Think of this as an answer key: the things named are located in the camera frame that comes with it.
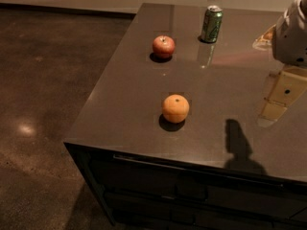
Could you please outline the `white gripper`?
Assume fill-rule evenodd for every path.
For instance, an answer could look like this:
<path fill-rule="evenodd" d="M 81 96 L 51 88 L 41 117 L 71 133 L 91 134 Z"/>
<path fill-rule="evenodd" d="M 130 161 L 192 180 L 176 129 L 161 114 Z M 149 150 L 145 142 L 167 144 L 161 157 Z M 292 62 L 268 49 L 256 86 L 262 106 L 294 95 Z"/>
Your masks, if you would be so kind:
<path fill-rule="evenodd" d="M 257 119 L 260 127 L 269 127 L 307 91 L 307 69 L 301 68 L 307 67 L 307 0 L 294 0 L 252 47 L 260 51 L 272 47 L 273 57 L 288 64 L 277 74 L 269 74 L 272 88 Z"/>

